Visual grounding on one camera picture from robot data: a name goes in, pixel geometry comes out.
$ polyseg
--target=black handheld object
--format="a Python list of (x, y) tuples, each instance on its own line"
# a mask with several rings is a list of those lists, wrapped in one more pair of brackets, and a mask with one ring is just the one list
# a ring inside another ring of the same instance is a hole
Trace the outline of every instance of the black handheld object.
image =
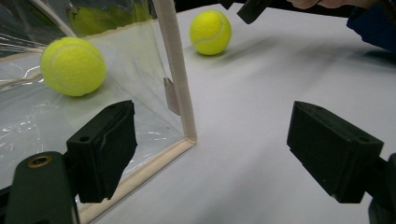
[[(237, 12), (238, 16), (246, 23), (251, 24), (264, 12), (273, 0), (247, 0)], [(234, 0), (219, 0), (219, 3), (229, 9)]]
[(134, 104), (106, 107), (66, 144), (63, 155), (49, 151), (20, 162), (12, 186), (0, 190), (0, 223), (79, 223), (77, 194), (82, 203), (110, 199), (137, 147)]
[(295, 102), (288, 146), (337, 202), (360, 203), (367, 191), (371, 223), (393, 223), (381, 220), (396, 215), (396, 154), (381, 159), (383, 142), (323, 107)]

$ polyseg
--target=transparent plastic sheet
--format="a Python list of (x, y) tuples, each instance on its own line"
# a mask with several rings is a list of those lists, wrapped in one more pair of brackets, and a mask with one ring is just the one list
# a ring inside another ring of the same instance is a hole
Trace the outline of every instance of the transparent plastic sheet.
[[(184, 138), (180, 117), (166, 103), (167, 61), (150, 1), (0, 4), (6, 12), (0, 17), (9, 19), (0, 26), (0, 189), (11, 184), (20, 161), (42, 151), (65, 153), (66, 140), (116, 102), (132, 100), (135, 109), (138, 147), (125, 174)], [(78, 16), (88, 23), (74, 23)], [(40, 75), (42, 50), (65, 35), (86, 38), (105, 57), (105, 82), (83, 97), (51, 90)]]

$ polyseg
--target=human hand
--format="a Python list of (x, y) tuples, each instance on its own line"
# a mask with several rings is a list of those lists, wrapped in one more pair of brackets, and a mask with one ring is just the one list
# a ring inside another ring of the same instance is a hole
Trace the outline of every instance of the human hand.
[(294, 7), (300, 9), (307, 9), (315, 5), (320, 5), (327, 8), (336, 8), (344, 5), (369, 8), (376, 0), (288, 0)]

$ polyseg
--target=blue sleeve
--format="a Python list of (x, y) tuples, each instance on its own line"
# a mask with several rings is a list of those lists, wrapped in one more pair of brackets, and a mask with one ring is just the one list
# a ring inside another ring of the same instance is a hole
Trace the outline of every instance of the blue sleeve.
[(396, 52), (396, 30), (379, 4), (368, 10), (356, 7), (346, 26), (360, 35), (364, 42)]

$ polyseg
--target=table surface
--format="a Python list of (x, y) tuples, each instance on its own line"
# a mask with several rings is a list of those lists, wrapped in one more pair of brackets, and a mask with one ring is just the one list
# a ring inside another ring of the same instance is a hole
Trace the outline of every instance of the table surface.
[[(396, 148), (394, 56), (361, 42), (347, 19), (267, 8), (246, 25), (219, 5), (178, 14), (198, 143), (93, 223), (369, 223), (330, 197), (286, 145), (294, 101), (323, 106)], [(229, 18), (225, 52), (189, 41), (204, 9)]]

